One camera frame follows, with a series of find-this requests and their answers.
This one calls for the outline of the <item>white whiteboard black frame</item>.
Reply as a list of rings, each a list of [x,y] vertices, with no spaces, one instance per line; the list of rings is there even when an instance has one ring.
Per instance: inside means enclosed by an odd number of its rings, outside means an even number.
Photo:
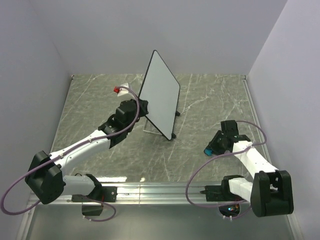
[[[148,114],[175,113],[181,86],[157,50],[152,52],[138,97],[148,101]]]

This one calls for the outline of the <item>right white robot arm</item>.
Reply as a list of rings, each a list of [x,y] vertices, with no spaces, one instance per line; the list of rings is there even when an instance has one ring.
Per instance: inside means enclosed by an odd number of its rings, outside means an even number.
[[[246,200],[257,217],[289,215],[294,211],[292,179],[286,170],[268,162],[245,134],[240,134],[235,120],[220,123],[221,129],[204,150],[207,156],[234,154],[245,166],[253,181],[241,175],[224,176],[219,185],[206,185],[208,202]]]

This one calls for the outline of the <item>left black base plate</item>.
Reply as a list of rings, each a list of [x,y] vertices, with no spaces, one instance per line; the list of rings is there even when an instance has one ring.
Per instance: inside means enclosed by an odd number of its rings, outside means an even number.
[[[117,199],[117,190],[116,186],[101,186],[95,187],[94,190],[89,195],[72,195],[72,202],[91,202],[99,201],[106,203],[114,203]]]

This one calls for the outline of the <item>aluminium mounting rail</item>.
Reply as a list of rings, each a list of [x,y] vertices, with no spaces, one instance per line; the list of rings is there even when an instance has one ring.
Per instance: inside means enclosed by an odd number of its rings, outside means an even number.
[[[220,185],[218,182],[193,182],[188,188],[189,199],[197,205],[216,206],[244,203],[235,196],[232,200],[207,202],[205,186]],[[102,186],[117,187],[115,202],[112,205],[187,205],[185,182],[103,182]]]

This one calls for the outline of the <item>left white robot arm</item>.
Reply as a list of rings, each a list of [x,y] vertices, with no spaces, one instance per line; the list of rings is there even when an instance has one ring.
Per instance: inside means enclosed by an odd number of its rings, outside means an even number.
[[[77,164],[116,146],[132,131],[135,123],[148,114],[148,101],[134,99],[120,103],[105,123],[89,136],[50,154],[35,154],[25,182],[44,205],[60,196],[79,195],[89,201],[103,199],[102,184],[92,174],[68,175]]]

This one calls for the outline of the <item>blue whiteboard eraser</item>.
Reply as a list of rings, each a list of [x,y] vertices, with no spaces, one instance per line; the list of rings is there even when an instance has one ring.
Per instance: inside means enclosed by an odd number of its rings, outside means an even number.
[[[206,148],[206,149],[204,150],[204,154],[205,154],[206,156],[208,156],[208,157],[214,155],[213,151],[212,151],[211,149],[209,149],[209,148]]]

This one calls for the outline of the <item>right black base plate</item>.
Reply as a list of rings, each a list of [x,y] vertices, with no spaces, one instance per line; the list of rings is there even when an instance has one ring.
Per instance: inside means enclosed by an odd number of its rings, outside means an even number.
[[[206,185],[204,187],[204,194],[207,202],[225,201],[221,185]]]

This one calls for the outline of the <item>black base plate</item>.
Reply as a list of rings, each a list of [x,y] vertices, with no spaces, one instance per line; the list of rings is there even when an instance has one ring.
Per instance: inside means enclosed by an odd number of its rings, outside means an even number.
[[[204,187],[204,194],[207,202],[225,201],[221,185],[206,185]]]
[[[91,202],[99,201],[106,203],[114,203],[117,199],[117,190],[116,186],[101,186],[95,187],[94,190],[89,195],[72,195],[72,202]]]

